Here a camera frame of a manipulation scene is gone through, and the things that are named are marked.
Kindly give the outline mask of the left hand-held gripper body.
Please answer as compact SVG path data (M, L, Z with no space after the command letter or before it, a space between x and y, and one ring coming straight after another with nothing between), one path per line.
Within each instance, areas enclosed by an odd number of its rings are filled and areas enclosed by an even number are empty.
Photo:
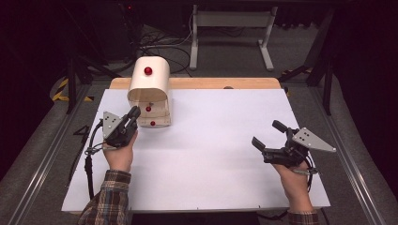
M120 148L127 146L130 142L131 137L136 132L127 131L126 125L130 120L125 114L122 117L117 116L111 112L103 113L103 140L113 148Z

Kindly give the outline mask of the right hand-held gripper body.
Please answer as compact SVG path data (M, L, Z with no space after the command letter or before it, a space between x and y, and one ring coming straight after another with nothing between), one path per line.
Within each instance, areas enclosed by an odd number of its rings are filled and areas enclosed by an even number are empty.
M306 127L292 129L279 127L286 135L286 142L279 149L262 147L265 163L284 165L287 168L298 167L309 156L310 150L335 152L336 148L312 133Z

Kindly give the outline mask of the cream drawer cabinet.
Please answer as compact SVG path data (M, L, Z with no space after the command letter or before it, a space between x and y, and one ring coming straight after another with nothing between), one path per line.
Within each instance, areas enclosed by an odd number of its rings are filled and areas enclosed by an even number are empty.
M146 84L168 83L170 66L160 56L142 56L137 59L131 76L127 94L128 101L161 101L167 100L170 111L169 90L166 87L145 87Z

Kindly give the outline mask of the person's left hand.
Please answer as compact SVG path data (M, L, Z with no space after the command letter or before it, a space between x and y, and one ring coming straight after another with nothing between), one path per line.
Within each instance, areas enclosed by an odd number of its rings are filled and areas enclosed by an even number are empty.
M111 170L129 173L133 162L133 145L137 139L138 132L135 132L127 146L110 150L110 145L106 142L102 145L103 154Z

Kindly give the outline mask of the person's right hand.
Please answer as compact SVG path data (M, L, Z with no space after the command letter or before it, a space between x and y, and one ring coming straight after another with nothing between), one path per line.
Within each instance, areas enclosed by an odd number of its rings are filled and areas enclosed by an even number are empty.
M298 167L286 168L284 165L273 164L274 169L281 177L285 196L289 201L291 213L313 212L314 207L308 193L307 176L298 173L305 172L308 165L301 162Z

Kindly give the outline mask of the white board sheet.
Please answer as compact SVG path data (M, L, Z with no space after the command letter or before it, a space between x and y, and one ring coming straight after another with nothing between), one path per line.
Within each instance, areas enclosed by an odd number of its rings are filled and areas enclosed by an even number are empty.
M297 127L282 89L176 89L171 97L171 125L140 128L133 146L132 212L287 207L279 175L252 145L284 145L275 120Z

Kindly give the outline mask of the black tripod stand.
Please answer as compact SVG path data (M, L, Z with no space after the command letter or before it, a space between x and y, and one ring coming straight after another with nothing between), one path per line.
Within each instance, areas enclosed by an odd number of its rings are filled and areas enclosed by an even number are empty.
M65 6L60 5L59 9L59 16L65 25L60 29L59 34L63 41L63 51L68 59L67 78L69 81L69 105L67 114L71 114L79 102L76 79L79 79L82 84L91 84L93 81L93 77L89 72L88 67L95 68L100 73L110 78L120 78L120 75L104 66L101 66L88 56L81 54L74 31L77 27L74 22L74 18Z

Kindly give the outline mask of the black metal stand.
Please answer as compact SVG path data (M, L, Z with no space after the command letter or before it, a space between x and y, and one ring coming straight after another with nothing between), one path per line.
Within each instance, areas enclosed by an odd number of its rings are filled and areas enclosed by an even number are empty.
M331 8L323 22L321 22L313 45L307 54L304 64L293 69L292 71L287 71L278 79L280 83L284 83L310 68L311 72L306 80L308 86L315 87L319 85L321 80L324 80L322 105L327 115L331 115L330 95L332 83L332 61L331 57L327 56L327 52L325 50L325 41L327 39L329 26L332 22L334 11L335 9Z

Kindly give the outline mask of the wooden table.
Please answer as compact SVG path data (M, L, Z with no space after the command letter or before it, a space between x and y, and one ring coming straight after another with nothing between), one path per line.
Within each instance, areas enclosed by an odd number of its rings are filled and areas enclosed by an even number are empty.
M146 84L162 89L281 89L275 78L170 78L168 83Z

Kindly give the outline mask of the black equipment with red light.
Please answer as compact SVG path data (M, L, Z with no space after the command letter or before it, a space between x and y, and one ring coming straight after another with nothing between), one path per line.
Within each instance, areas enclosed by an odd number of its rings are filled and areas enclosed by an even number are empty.
M130 46L130 59L136 61L137 51L140 47L143 24L140 20L139 12L133 4L118 4L123 18L124 27Z

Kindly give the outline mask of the aluminium rail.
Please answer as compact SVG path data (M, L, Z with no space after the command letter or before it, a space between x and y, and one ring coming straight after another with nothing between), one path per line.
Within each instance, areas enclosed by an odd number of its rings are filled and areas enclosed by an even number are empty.
M76 102L74 107L69 113L66 113L63 117L62 123L59 129L56 131L53 141L46 150L46 154L43 160L40 162L38 168L35 170L33 177L30 179L29 185L26 188L18 206L16 207L13 215L8 221L7 225L22 225L26 218L28 211L30 210L34 200L38 196L38 193L44 184L47 175L52 168L55 158L60 150L61 144L65 140L65 135L69 129L70 124L73 121L74 115L78 112L79 107L84 102L84 98L88 93L91 85L83 84L77 91Z
M369 188L365 183L362 174L360 173L358 166L356 165L350 153L345 148L344 142L342 140L341 135L338 132L338 129L333 121L333 118L330 115L327 115L319 91L314 87L310 87L309 91L312 95L312 98L317 108L322 113L322 116L329 129L329 132L331 133L332 139L336 143L337 155L344 167L345 173L348 176L348 180L357 196L357 199L360 202L362 210L365 216L367 217L369 224L387 225L386 220L382 217L380 211L377 209L375 205L375 201L371 195Z

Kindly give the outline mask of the white metal stand frame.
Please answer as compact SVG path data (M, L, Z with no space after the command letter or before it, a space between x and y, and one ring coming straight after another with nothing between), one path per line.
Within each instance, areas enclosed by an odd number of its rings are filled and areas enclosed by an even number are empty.
M277 7L264 11L208 11L194 5L191 15L191 57L189 68L195 70L198 62L199 27L252 27L265 28L264 36L257 41L268 71L274 69L268 52L268 41L276 19Z

